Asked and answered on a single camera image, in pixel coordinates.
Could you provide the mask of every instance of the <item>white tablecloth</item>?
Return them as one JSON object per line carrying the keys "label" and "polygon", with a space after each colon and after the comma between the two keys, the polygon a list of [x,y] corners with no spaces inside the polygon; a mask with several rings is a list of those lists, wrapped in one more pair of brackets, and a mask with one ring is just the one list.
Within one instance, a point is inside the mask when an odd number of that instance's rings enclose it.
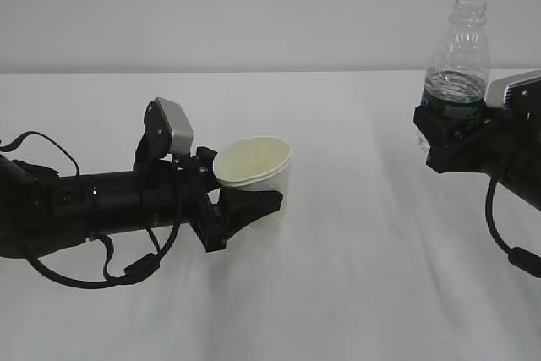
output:
{"label": "white tablecloth", "polygon": [[[493,78],[512,74],[495,71]],[[145,106],[179,102],[195,145],[273,134],[293,145],[287,215],[206,254],[183,226],[135,287],[86,292],[0,259],[5,360],[538,360],[541,282],[508,264],[484,223],[484,175],[436,175],[412,124],[424,73],[0,75],[0,139],[40,130],[83,173],[131,168]],[[9,155],[73,168],[45,141]],[[541,214],[499,189],[510,243],[541,252]],[[159,231],[163,239],[168,228]],[[152,250],[114,238],[112,271]],[[45,258],[100,278],[99,243]]]}

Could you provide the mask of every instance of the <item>water bottle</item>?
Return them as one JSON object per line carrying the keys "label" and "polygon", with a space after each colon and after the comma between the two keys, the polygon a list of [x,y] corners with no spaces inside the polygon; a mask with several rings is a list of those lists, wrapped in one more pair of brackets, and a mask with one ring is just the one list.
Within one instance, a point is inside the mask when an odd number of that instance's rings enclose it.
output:
{"label": "water bottle", "polygon": [[[421,105],[448,118],[460,118],[474,125],[480,116],[489,82],[489,43],[484,34],[487,3],[456,0],[451,23],[426,71]],[[418,130],[423,153],[430,149]]]}

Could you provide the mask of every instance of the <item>black cable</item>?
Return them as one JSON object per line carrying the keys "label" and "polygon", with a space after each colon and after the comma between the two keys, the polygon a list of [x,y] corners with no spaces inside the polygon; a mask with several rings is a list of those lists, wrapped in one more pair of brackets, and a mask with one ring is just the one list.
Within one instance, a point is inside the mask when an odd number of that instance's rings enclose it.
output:
{"label": "black cable", "polygon": [[537,278],[541,277],[541,258],[536,254],[523,249],[522,247],[513,247],[511,248],[503,240],[503,238],[498,233],[496,225],[494,222],[494,216],[492,213],[493,203],[494,203],[494,194],[496,190],[496,185],[500,180],[501,176],[507,170],[511,158],[515,155],[513,151],[511,154],[505,156],[501,161],[499,166],[496,168],[495,173],[490,178],[489,188],[487,190],[487,196],[484,204],[484,214],[487,220],[487,225],[489,227],[490,235],[498,244],[498,246],[507,254],[507,259],[514,266],[520,268],[521,270],[527,272],[528,274],[535,276]]}
{"label": "black cable", "polygon": [[160,252],[160,243],[158,242],[158,239],[156,238],[156,235],[152,231],[152,228],[149,224],[145,225],[145,230],[149,234],[150,240],[152,241],[152,244],[154,245],[154,248],[156,249],[156,252]]}
{"label": "black cable", "polygon": [[496,185],[498,184],[498,179],[500,179],[500,174],[495,174],[490,179],[489,189],[487,190],[487,196],[484,201],[484,215],[487,219],[487,226],[489,227],[489,232],[496,244],[505,251],[506,254],[511,252],[511,247],[503,240],[503,238],[498,233],[496,225],[494,223],[493,215],[493,203],[494,203],[494,193],[496,190]]}
{"label": "black cable", "polygon": [[22,133],[19,137],[14,139],[11,143],[8,145],[0,146],[0,152],[12,152],[17,150],[20,145],[25,141],[25,139],[31,135],[38,135],[47,141],[49,141],[51,144],[53,144],[55,147],[57,147],[69,160],[75,165],[75,176],[78,178],[81,174],[79,164],[77,161],[54,139],[44,135],[43,133],[40,133],[38,131],[27,131],[26,133]]}
{"label": "black cable", "polygon": [[[42,133],[39,133],[37,131],[29,131],[29,132],[21,134],[10,144],[0,147],[0,152],[11,152],[11,151],[16,150],[21,145],[21,143],[30,135],[41,136],[42,138],[48,140],[53,145],[55,145],[75,165],[76,177],[79,178],[80,169],[79,169],[79,164],[77,163],[77,161],[56,141],[54,141],[50,137]],[[104,289],[108,287],[115,287],[118,285],[134,285],[135,283],[142,282],[143,280],[150,277],[152,274],[154,274],[154,272],[156,272],[159,269],[160,260],[167,254],[169,249],[172,247],[173,243],[175,242],[175,239],[177,238],[178,231],[180,229],[180,224],[181,224],[181,219],[182,219],[182,194],[180,191],[181,180],[178,174],[178,168],[176,166],[173,166],[172,164],[171,169],[173,171],[173,177],[175,179],[175,192],[177,196],[177,211],[175,215],[175,222],[173,224],[171,233],[169,234],[169,238],[167,239],[163,248],[160,249],[156,235],[148,227],[147,231],[149,232],[149,236],[150,236],[150,239],[152,240],[152,243],[156,247],[157,254],[156,255],[148,254],[145,257],[143,257],[141,260],[136,261],[135,263],[130,265],[128,268],[126,268],[126,271],[125,271],[126,274],[123,276],[116,277],[116,276],[112,276],[109,273],[108,266],[109,266],[109,263],[111,262],[112,256],[114,255],[114,245],[112,243],[111,238],[102,234],[96,236],[96,239],[103,243],[107,251],[107,257],[103,265],[103,276],[105,278],[105,281],[81,281],[78,279],[73,279],[73,278],[63,276],[51,270],[38,259],[37,255],[33,252],[32,248],[27,243],[24,242],[18,230],[14,232],[15,242],[19,246],[19,249],[23,253],[23,256],[26,258],[29,264],[38,273],[40,273],[42,276],[44,276],[45,278],[53,282],[59,283],[67,287],[75,287],[79,289]],[[127,275],[128,269],[130,269],[130,267],[135,268],[138,272],[135,274],[130,273],[130,275]]]}

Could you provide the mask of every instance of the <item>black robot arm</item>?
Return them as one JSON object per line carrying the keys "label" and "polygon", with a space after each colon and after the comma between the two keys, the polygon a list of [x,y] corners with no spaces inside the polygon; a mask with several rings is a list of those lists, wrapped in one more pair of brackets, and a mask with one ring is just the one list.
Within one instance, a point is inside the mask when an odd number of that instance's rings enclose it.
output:
{"label": "black robot arm", "polygon": [[[0,152],[10,152],[30,135],[22,134]],[[10,161],[0,155],[0,256],[26,258],[40,273],[64,285],[99,288],[140,282],[157,268],[171,248],[181,223],[189,223],[207,252],[224,249],[227,240],[249,223],[281,207],[276,191],[244,192],[221,187],[212,164],[216,152],[190,149],[194,132],[182,108],[156,98],[145,111],[145,133],[132,171],[59,177],[51,168]],[[172,155],[172,160],[164,158]],[[219,189],[218,203],[208,193]],[[163,247],[152,232],[173,225]],[[124,279],[110,276],[108,235],[146,230],[156,246],[125,270]],[[78,282],[58,276],[37,258],[99,239],[107,249],[104,282]]]}
{"label": "black robot arm", "polygon": [[425,106],[415,109],[413,121],[430,144],[427,165],[437,173],[490,176],[485,201],[490,234],[513,265],[541,277],[541,259],[507,245],[492,215],[497,183],[541,211],[541,71],[494,81],[487,90],[481,120],[472,128]]}

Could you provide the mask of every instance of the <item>paper cup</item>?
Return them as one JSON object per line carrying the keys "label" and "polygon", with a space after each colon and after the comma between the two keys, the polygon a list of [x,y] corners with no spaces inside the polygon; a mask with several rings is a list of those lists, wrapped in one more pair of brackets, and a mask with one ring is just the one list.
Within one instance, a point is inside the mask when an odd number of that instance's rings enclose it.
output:
{"label": "paper cup", "polygon": [[222,186],[251,192],[277,190],[283,194],[280,210],[251,223],[251,227],[277,225],[284,217],[291,157],[292,147],[277,137],[241,139],[216,155],[213,171]]}

